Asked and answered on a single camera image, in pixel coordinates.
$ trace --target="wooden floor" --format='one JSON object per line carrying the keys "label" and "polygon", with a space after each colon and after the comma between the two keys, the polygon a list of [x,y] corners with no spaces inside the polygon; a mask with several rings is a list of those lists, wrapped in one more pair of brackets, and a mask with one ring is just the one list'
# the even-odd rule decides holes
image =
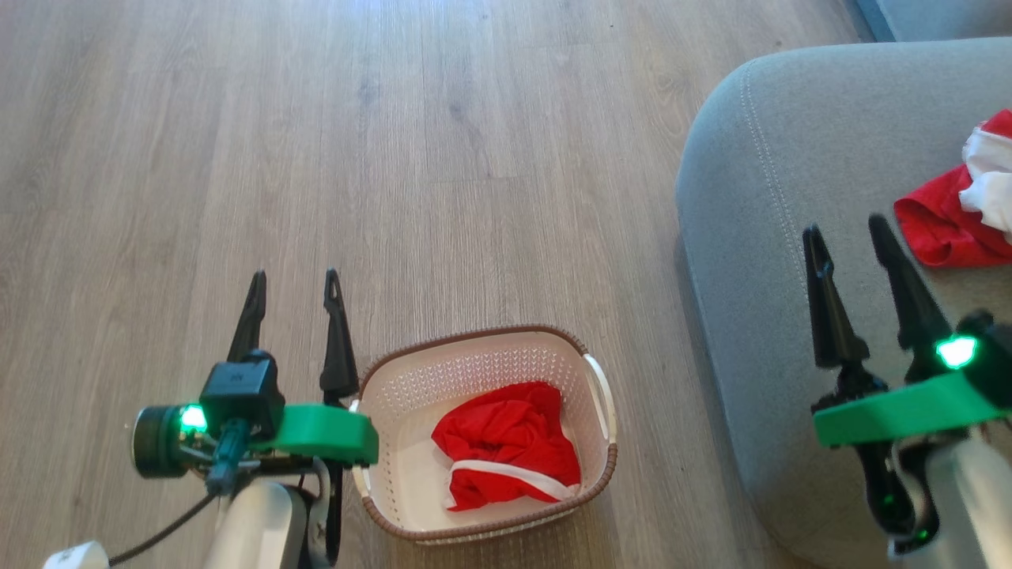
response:
{"label": "wooden floor", "polygon": [[[569,518],[422,548],[347,500],[339,567],[805,567],[734,474],[672,187],[722,77],[854,40],[844,0],[0,0],[5,566],[118,553],[196,500],[136,475],[130,426],[199,393],[258,267],[282,390],[317,400],[333,265],[361,367],[554,324],[621,424]],[[213,525],[132,566],[200,567]]]}

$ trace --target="red garment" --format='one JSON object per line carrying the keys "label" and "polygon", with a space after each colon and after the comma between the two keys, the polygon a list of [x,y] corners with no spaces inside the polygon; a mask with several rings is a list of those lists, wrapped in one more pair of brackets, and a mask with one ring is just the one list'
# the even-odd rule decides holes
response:
{"label": "red garment", "polygon": [[[498,389],[453,409],[432,431],[432,440],[453,460],[449,491],[451,511],[481,507],[530,496],[556,502],[567,488],[580,484],[580,464],[573,444],[563,434],[560,415],[562,394],[544,382],[529,382]],[[483,472],[472,468],[485,461],[533,471],[535,478],[558,486],[555,496],[544,485],[529,484],[516,476]]]}
{"label": "red garment", "polygon": [[[1012,111],[1003,109],[981,127],[1012,138]],[[959,192],[973,179],[962,164],[915,189],[894,205],[911,251],[928,266],[988,266],[1012,262],[1002,232],[981,223],[980,212],[962,210]]]}

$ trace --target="fabric upholstery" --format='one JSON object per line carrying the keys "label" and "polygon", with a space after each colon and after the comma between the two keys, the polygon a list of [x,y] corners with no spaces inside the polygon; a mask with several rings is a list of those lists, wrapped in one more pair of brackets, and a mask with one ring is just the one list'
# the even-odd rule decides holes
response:
{"label": "fabric upholstery", "polygon": [[858,5],[879,42],[1012,35],[1009,0],[858,0]]}
{"label": "fabric upholstery", "polygon": [[[836,46],[752,61],[692,127],[676,198],[701,325],[743,485],[770,533],[825,567],[883,567],[853,453],[820,448],[802,230],[818,223],[868,369],[899,385],[886,272],[867,217],[959,163],[974,127],[1012,106],[1012,38]],[[980,81],[967,81],[980,77]],[[1012,267],[928,271],[950,319],[1012,320]]]}

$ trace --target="white plastic basket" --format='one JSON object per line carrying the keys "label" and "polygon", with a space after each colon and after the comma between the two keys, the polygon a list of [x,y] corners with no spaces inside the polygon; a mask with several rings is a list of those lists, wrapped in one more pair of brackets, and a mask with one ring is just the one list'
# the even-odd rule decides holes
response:
{"label": "white plastic basket", "polygon": [[[432,441],[436,423],[478,395],[535,380],[562,392],[563,431],[580,460],[577,495],[447,511],[450,461]],[[365,509],[384,530],[423,544],[482,540],[566,515],[604,490],[618,455],[615,408],[601,367],[579,340],[546,326],[484,330],[392,353],[365,375],[351,408],[380,432],[378,464],[353,470]]]}

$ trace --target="green mount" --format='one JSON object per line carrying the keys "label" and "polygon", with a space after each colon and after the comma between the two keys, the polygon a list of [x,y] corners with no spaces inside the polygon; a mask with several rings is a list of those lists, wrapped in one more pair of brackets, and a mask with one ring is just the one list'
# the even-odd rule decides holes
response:
{"label": "green mount", "polygon": [[871,395],[814,415],[823,446],[898,440],[1000,419],[993,405],[955,371],[897,391]]}
{"label": "green mount", "polygon": [[365,415],[321,404],[285,405],[274,438],[253,442],[250,450],[374,465],[380,460],[380,435]]}

